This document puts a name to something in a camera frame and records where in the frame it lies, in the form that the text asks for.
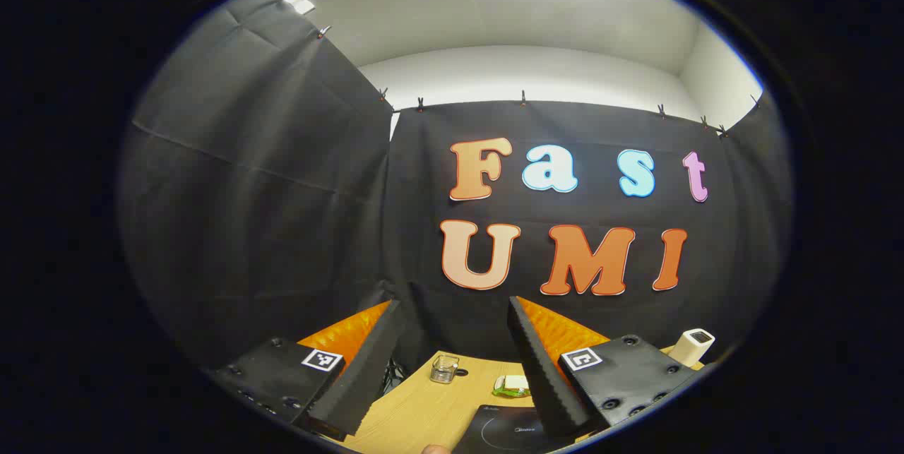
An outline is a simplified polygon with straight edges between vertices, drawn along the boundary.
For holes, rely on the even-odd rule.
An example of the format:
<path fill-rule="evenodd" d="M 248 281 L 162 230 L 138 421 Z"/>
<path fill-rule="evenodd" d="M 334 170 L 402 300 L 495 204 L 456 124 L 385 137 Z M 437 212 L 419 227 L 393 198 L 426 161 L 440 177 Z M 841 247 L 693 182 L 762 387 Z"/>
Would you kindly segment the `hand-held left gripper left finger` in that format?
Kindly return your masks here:
<path fill-rule="evenodd" d="M 301 340 L 272 337 L 213 378 L 275 421 L 344 441 L 384 387 L 404 325 L 398 307 L 384 301 Z"/>

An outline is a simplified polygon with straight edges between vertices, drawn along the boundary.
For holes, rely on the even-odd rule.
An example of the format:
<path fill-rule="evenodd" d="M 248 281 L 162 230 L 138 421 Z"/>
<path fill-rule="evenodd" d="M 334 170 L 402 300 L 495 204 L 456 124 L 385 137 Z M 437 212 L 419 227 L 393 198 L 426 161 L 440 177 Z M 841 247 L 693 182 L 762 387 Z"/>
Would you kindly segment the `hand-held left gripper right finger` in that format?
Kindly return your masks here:
<path fill-rule="evenodd" d="M 609 339 L 522 297 L 510 297 L 507 321 L 540 422 L 551 435 L 614 427 L 708 374 L 638 335 Z"/>

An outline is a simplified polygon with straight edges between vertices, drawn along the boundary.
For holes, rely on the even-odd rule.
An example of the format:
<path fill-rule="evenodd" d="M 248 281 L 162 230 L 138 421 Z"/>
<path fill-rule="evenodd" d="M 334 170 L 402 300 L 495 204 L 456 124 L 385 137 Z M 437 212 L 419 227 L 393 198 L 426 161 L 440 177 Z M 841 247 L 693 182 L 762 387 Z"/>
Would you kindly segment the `black induction cooktop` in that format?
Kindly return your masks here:
<path fill-rule="evenodd" d="M 591 434 L 590 422 L 568 436 L 545 431 L 534 407 L 481 405 L 452 454 L 548 454 Z"/>

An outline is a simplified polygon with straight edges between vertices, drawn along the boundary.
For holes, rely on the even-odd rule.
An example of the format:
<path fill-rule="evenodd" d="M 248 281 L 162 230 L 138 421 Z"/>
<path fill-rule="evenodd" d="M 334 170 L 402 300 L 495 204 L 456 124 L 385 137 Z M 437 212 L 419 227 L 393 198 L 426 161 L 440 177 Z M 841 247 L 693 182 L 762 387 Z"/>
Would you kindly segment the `sandwich with lettuce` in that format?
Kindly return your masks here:
<path fill-rule="evenodd" d="M 500 376 L 494 381 L 492 393 L 504 398 L 526 398 L 532 395 L 525 376 Z"/>

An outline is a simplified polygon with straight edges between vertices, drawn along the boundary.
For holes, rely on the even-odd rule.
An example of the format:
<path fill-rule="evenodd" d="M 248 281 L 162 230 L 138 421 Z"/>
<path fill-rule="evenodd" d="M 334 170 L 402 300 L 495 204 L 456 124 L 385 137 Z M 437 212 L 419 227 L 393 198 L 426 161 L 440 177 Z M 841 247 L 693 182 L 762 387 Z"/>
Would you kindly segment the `clear glass jar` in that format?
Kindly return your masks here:
<path fill-rule="evenodd" d="M 456 377 L 460 358 L 453 355 L 437 354 L 430 371 L 429 379 L 434 383 L 449 384 Z"/>

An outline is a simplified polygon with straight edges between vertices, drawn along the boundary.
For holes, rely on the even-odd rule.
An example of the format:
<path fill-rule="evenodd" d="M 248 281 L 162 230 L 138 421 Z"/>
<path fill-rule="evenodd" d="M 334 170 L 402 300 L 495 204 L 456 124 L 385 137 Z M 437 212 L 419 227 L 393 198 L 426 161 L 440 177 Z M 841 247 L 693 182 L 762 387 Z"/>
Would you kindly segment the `white toaster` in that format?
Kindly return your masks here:
<path fill-rule="evenodd" d="M 715 338 L 711 333 L 702 328 L 694 328 L 683 332 L 666 354 L 679 364 L 697 370 L 703 367 L 701 358 L 714 342 Z"/>

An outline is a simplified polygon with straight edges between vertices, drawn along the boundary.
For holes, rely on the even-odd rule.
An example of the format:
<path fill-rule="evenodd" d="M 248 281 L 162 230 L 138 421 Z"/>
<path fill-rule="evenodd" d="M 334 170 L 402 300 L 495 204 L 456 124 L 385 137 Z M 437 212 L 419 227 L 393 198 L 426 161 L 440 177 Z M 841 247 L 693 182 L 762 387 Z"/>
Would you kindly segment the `row of small cloth clips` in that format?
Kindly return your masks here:
<path fill-rule="evenodd" d="M 394 111 L 420 102 L 513 101 L 604 104 L 732 128 L 764 87 L 749 65 L 703 25 L 677 73 L 600 53 L 553 47 L 492 45 L 413 53 L 359 68 Z"/>

